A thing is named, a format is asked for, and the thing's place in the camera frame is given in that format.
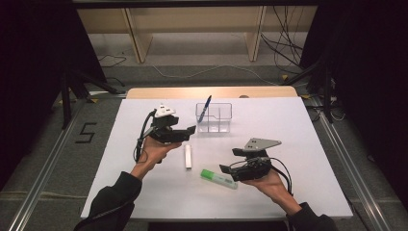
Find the long aluminium rail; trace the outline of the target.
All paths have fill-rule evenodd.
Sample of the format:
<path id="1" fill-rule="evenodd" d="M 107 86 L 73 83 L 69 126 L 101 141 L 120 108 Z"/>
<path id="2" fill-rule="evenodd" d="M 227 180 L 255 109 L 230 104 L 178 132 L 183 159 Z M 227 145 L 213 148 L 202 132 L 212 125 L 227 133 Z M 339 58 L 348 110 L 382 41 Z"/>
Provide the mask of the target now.
<path id="1" fill-rule="evenodd" d="M 7 231 L 23 231 L 25 229 L 26 224 L 38 204 L 41 193 L 43 192 L 56 163 L 63 153 L 67 139 L 76 124 L 78 114 L 82 111 L 87 102 L 87 99 L 79 99 L 73 106 L 71 120 L 59 131 L 57 139 L 53 142 L 52 149 L 47 153 L 47 158 L 41 166 L 41 170 L 36 176 L 30 190 L 28 190 L 23 196 L 22 202 L 12 219 L 10 226 L 7 228 Z"/>
<path id="2" fill-rule="evenodd" d="M 329 122 L 329 115 L 323 114 L 320 116 L 322 124 L 328 138 L 331 140 L 337 155 L 343 165 L 344 171 L 350 180 L 354 191 L 356 191 L 365 212 L 370 219 L 372 229 L 374 231 L 392 231 L 390 223 L 386 220 L 380 206 L 375 201 L 368 185 L 365 183 L 362 174 L 356 164 L 352 161 L 347 149 L 344 146 L 340 135 L 338 134 L 333 123 Z"/>

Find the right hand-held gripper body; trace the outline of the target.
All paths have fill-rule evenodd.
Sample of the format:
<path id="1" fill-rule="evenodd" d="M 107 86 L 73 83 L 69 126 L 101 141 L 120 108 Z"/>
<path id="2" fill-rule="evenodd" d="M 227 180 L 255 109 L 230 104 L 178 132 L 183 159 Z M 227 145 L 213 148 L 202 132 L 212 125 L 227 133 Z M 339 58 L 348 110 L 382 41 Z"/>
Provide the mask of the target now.
<path id="1" fill-rule="evenodd" d="M 239 162 L 231 164 L 229 167 L 238 170 L 239 181 L 254 180 L 267 175 L 271 168 L 270 157 L 267 149 L 280 145 L 281 141 L 251 138 L 244 146 L 244 151 L 252 152 L 252 158 L 245 158 L 239 167 Z"/>

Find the blue ballpoint pen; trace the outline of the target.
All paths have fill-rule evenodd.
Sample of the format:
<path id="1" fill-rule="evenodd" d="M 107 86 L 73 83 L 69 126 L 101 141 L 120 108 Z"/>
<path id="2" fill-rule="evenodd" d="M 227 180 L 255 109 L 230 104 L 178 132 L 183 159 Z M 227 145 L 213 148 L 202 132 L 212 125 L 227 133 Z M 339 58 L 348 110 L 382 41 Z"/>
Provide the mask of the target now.
<path id="1" fill-rule="evenodd" d="M 209 97 L 207 98 L 207 100 L 206 100 L 206 102 L 205 102 L 205 104 L 204 104 L 204 107 L 203 107 L 203 109 L 202 109 L 202 112 L 201 112 L 201 114 L 200 114 L 200 116 L 199 116 L 199 118 L 198 118 L 198 120 L 197 120 L 197 123 L 201 123 L 201 122 L 202 122 L 202 120 L 203 120 L 203 118 L 204 118 L 204 115 L 206 114 L 206 111 L 207 111 L 207 109 L 208 109 L 208 107 L 209 107 L 209 105 L 210 105 L 210 103 L 211 103 L 211 100 L 212 100 L 212 96 L 209 95 Z"/>

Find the short aluminium rail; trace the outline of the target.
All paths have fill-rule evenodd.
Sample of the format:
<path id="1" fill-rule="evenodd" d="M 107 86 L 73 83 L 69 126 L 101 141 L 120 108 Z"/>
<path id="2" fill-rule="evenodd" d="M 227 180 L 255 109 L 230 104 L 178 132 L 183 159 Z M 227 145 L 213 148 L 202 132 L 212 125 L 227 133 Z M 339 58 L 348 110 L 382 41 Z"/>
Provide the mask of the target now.
<path id="1" fill-rule="evenodd" d="M 127 92 L 111 93 L 105 90 L 91 90 L 89 97 L 91 98 L 126 98 Z"/>

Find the person's right hand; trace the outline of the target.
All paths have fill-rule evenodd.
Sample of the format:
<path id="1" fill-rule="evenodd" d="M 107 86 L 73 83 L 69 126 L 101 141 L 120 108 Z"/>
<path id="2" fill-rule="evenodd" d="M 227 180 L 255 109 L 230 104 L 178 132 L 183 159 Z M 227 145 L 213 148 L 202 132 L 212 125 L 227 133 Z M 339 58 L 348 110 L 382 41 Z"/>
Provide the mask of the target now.
<path id="1" fill-rule="evenodd" d="M 285 188 L 279 174 L 272 169 L 262 178 L 245 180 L 243 183 L 255 187 L 277 204 L 282 204 L 285 199 L 291 196 Z"/>

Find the black curtain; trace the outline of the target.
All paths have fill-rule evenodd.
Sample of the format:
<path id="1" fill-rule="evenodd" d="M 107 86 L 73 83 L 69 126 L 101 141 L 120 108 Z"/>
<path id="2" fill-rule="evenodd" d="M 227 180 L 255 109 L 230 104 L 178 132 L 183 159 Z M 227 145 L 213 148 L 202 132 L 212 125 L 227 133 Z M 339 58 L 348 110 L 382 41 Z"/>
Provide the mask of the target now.
<path id="1" fill-rule="evenodd" d="M 106 80 L 72 0 L 0 0 L 0 190 L 31 148 L 68 70 Z"/>
<path id="2" fill-rule="evenodd" d="M 301 64 L 333 45 L 335 90 L 369 154 L 408 210 L 408 0 L 319 0 Z"/>

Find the dark metal bar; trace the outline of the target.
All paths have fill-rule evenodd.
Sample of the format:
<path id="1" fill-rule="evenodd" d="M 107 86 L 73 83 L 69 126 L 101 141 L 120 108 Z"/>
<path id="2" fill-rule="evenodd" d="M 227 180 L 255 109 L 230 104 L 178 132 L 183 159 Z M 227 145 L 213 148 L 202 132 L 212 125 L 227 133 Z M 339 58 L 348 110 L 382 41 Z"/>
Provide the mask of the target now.
<path id="1" fill-rule="evenodd" d="M 326 0 L 71 0 L 82 9 L 318 6 Z"/>

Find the green highlighter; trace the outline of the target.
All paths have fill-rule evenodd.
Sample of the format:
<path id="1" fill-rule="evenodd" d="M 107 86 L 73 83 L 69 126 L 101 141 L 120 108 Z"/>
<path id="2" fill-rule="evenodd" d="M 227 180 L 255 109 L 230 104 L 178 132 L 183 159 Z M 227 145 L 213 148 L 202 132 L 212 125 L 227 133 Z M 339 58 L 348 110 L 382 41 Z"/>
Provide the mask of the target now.
<path id="1" fill-rule="evenodd" d="M 219 184 L 232 190 L 236 190 L 238 188 L 238 184 L 233 180 L 223 177 L 219 174 L 216 174 L 208 169 L 202 169 L 200 172 L 200 176 L 203 179 L 206 179 L 208 181 L 211 181 L 213 183 Z"/>

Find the black tripod stand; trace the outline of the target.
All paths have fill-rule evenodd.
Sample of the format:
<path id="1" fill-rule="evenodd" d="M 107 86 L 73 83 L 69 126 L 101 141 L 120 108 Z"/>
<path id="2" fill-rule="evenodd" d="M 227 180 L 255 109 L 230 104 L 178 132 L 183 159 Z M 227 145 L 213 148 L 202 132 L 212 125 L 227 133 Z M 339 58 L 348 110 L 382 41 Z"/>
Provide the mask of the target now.
<path id="1" fill-rule="evenodd" d="M 124 90 L 118 90 L 107 83 L 97 80 L 83 71 L 77 69 L 67 69 L 61 79 L 61 96 L 63 101 L 64 109 L 64 123 L 63 128 L 65 129 L 70 120 L 72 119 L 71 106 L 70 106 L 70 92 L 72 91 L 78 99 L 88 99 L 90 93 L 85 87 L 85 83 L 91 83 L 102 90 L 105 90 L 111 94 L 123 94 Z"/>
<path id="2" fill-rule="evenodd" d="M 333 122 L 331 115 L 331 64 L 330 51 L 326 49 L 314 64 L 283 83 L 283 86 L 290 86 L 305 77 L 310 77 L 306 89 L 309 93 L 317 93 L 323 89 L 322 111 L 330 123 Z"/>

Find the clear plastic organizer box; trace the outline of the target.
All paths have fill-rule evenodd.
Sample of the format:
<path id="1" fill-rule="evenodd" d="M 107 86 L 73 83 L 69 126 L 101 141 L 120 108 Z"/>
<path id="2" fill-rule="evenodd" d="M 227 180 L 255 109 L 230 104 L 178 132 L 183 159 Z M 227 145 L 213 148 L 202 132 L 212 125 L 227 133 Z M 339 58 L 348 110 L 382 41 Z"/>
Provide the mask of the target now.
<path id="1" fill-rule="evenodd" d="M 204 103 L 195 106 L 196 120 L 198 120 Z M 200 133 L 229 133 L 233 110 L 231 103 L 210 103 L 201 123 L 197 123 Z"/>

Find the beige wooden bench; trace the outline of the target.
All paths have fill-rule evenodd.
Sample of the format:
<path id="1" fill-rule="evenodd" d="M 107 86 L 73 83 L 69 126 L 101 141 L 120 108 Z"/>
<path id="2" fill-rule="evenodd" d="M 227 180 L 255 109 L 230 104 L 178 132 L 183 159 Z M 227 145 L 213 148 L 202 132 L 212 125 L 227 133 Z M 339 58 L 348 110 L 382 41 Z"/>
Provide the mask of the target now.
<path id="1" fill-rule="evenodd" d="M 257 60 L 261 34 L 286 24 L 290 32 L 307 32 L 316 6 L 126 8 L 80 10 L 90 34 L 127 34 L 136 61 L 145 62 L 150 43 L 161 33 L 242 33 L 248 59 Z"/>

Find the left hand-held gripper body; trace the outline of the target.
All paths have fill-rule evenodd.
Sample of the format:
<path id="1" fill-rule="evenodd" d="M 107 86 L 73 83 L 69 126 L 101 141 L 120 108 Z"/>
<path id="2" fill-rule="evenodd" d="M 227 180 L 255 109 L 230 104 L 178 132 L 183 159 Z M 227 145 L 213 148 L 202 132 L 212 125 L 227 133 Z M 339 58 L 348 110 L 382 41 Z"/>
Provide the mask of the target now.
<path id="1" fill-rule="evenodd" d="M 161 127 L 159 118 L 163 116 L 174 116 L 175 111 L 168 106 L 161 104 L 153 111 L 153 120 L 150 128 L 145 132 L 146 136 L 150 136 L 156 141 L 166 143 L 169 142 L 168 134 L 172 131 L 171 127 Z"/>

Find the person's left hand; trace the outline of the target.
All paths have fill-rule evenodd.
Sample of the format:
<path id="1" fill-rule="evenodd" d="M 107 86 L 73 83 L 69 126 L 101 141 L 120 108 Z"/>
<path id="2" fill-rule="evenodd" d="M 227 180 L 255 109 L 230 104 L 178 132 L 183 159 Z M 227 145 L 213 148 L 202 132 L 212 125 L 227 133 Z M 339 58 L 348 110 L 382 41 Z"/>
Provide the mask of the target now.
<path id="1" fill-rule="evenodd" d="M 137 161 L 137 167 L 151 170 L 166 157 L 169 151 L 178 148 L 180 145 L 180 142 L 161 143 L 151 137 L 145 138 L 140 158 Z"/>

